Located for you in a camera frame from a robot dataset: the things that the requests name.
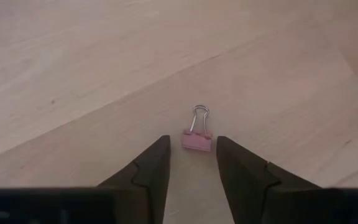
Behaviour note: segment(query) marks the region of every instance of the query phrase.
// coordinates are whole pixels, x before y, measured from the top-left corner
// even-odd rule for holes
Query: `pink binder clip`
[[[197,109],[204,109],[204,132],[194,131],[197,120]],[[206,118],[209,115],[209,109],[203,105],[196,105],[193,107],[194,118],[190,129],[183,132],[182,146],[187,149],[196,149],[201,151],[210,152],[212,143],[212,134],[206,131]]]

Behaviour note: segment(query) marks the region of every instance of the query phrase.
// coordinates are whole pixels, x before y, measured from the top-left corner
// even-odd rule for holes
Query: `wooden floor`
[[[209,130],[358,187],[358,0],[0,0],[0,187],[92,186],[163,134],[165,223],[232,223]]]

